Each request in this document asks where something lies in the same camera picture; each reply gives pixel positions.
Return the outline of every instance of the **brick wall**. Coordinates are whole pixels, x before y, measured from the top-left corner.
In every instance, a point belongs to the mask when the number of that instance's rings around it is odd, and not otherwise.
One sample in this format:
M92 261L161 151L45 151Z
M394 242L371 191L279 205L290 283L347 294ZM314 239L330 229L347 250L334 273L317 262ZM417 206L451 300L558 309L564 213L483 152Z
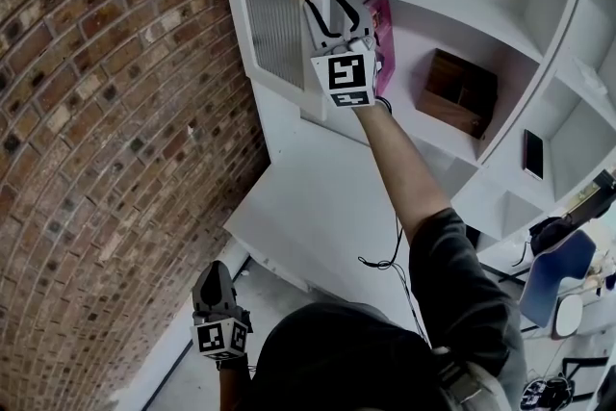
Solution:
M0 0L0 405L107 408L268 164L227 0Z

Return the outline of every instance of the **forearm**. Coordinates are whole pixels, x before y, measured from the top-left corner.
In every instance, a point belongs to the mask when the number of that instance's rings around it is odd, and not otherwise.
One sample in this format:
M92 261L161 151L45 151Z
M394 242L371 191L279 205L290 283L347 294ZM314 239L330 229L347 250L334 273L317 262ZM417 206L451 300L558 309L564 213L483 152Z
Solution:
M220 411L233 411L250 384L248 366L238 369L220 369L219 382Z
M355 110L396 214L411 242L422 222L451 207L422 155L381 106Z

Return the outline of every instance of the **concrete floor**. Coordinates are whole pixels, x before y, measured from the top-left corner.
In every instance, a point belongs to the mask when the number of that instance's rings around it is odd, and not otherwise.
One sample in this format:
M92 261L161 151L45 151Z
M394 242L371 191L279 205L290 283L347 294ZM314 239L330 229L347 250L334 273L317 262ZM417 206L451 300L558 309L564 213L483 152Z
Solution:
M304 293L262 268L254 261L246 267L235 286L238 303L250 311L254 333L248 335L248 361L256 365L271 330L287 315L323 295ZM194 347L184 356L149 411L218 411L218 371L214 361L198 354Z

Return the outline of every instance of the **chair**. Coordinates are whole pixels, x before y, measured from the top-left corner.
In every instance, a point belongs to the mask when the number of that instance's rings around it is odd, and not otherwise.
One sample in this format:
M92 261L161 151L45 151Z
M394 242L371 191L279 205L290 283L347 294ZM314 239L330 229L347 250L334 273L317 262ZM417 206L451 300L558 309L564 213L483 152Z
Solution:
M539 327L547 327L565 277L584 279L597 247L583 231L577 230L535 257L525 284L520 311Z

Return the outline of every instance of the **black sleeve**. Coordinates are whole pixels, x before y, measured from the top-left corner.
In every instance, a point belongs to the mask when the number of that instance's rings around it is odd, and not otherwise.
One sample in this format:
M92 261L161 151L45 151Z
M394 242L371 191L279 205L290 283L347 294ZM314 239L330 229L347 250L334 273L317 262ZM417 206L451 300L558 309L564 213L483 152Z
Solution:
M420 227L410 249L411 288L432 345L497 377L517 408L526 380L518 306L486 277L465 233L453 209Z

